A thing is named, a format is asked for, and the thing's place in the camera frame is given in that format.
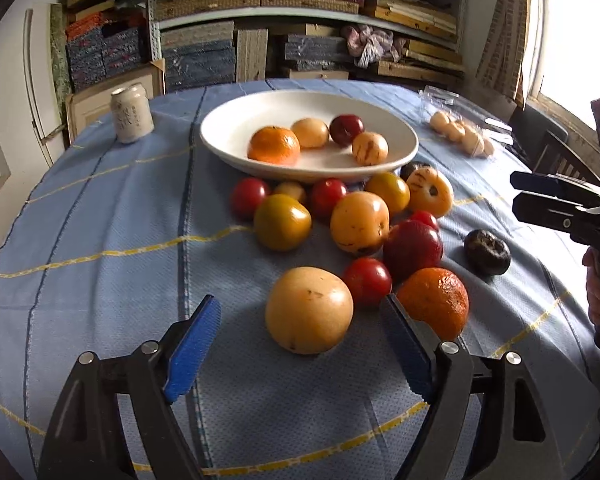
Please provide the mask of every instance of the table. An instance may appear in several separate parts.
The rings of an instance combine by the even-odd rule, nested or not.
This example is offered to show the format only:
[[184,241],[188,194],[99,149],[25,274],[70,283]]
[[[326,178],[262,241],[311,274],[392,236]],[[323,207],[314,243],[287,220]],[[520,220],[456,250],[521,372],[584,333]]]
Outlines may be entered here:
[[[201,145],[209,111],[251,92],[306,88],[342,93],[411,122],[417,158],[451,180],[441,219],[443,265],[470,297],[462,342],[474,354],[515,349],[531,370],[573,475],[600,433],[600,353],[586,317],[584,248],[517,222],[508,179],[523,166],[499,150],[486,160],[417,123],[416,93],[385,84],[270,80],[177,92],[151,102],[156,129],[131,145],[110,116],[91,125],[45,174],[0,249],[0,447],[34,478],[64,380],[87,349],[108,358],[159,338],[206,294],[222,326],[193,391],[174,413],[209,476],[392,478],[427,406],[401,374],[376,314],[354,316],[345,341],[317,358],[278,348],[263,307],[272,283],[301,265],[342,273],[349,258],[325,226],[297,251],[271,254],[236,224],[228,196],[242,177]],[[483,281],[465,269],[462,238],[485,227],[513,262]],[[121,413],[140,478],[152,478],[128,398]],[[478,421],[473,396],[449,478],[461,478]]]

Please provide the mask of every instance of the red tomato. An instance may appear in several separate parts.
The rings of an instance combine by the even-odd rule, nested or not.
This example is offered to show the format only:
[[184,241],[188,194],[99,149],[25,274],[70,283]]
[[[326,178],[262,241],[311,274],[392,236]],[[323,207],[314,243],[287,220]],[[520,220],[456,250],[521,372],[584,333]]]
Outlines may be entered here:
[[344,272],[353,303],[360,308],[377,308],[382,298],[391,293],[391,276],[387,268],[374,258],[358,258]]
[[409,220],[413,220],[414,222],[420,222],[420,224],[428,225],[432,227],[437,232],[440,232],[440,226],[437,223],[437,218],[431,215],[428,211],[415,211],[410,217]]
[[253,220],[257,207],[271,193],[269,185],[259,178],[240,180],[231,193],[231,211],[242,221]]
[[347,192],[347,186],[337,178],[321,180],[311,189],[311,214],[320,221],[328,222],[333,208]]

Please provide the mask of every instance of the chair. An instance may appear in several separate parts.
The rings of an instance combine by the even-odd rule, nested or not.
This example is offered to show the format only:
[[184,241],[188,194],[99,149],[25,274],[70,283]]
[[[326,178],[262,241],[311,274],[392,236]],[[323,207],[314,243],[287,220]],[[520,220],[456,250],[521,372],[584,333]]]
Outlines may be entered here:
[[535,163],[533,171],[542,174],[562,174],[595,186],[600,186],[600,178],[551,132],[544,132],[544,149]]

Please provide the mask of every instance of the white can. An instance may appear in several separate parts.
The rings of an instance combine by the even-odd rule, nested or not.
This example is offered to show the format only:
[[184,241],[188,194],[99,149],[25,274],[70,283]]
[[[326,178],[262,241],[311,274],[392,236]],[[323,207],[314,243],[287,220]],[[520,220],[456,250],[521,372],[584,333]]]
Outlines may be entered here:
[[111,112],[120,142],[128,144],[153,131],[153,117],[141,84],[119,88],[111,93]]

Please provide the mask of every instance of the dark fruit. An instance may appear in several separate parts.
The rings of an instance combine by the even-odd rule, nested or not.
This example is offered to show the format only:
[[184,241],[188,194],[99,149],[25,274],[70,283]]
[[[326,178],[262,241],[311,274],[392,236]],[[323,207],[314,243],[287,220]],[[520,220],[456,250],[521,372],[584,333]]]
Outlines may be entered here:
[[231,211],[236,218],[245,222],[251,221],[258,206],[270,193],[266,182],[259,178],[245,178],[231,193]]
[[347,284],[356,308],[376,308],[391,293],[388,269],[374,258],[358,258],[347,267],[342,281]]
[[428,225],[435,229],[438,233],[440,232],[440,226],[437,223],[437,218],[431,215],[428,211],[415,211],[409,220],[414,222],[421,222],[424,225]]
[[329,131],[331,139],[343,148],[350,146],[356,136],[365,130],[365,126],[357,115],[339,115],[331,121]]
[[426,166],[431,166],[431,165],[427,164],[425,162],[422,162],[421,160],[411,160],[411,162],[409,162],[405,166],[402,166],[402,169],[400,170],[400,178],[406,182],[406,180],[409,178],[411,173],[419,170],[420,168],[424,168]]
[[321,180],[311,189],[309,210],[322,222],[329,222],[336,204],[347,194],[347,186],[337,178]]
[[511,251],[504,240],[486,229],[475,229],[464,238],[464,254],[480,274],[504,274],[511,265]]
[[421,222],[404,220],[389,232],[382,261],[397,285],[416,270],[438,267],[443,253],[442,238],[435,229]]

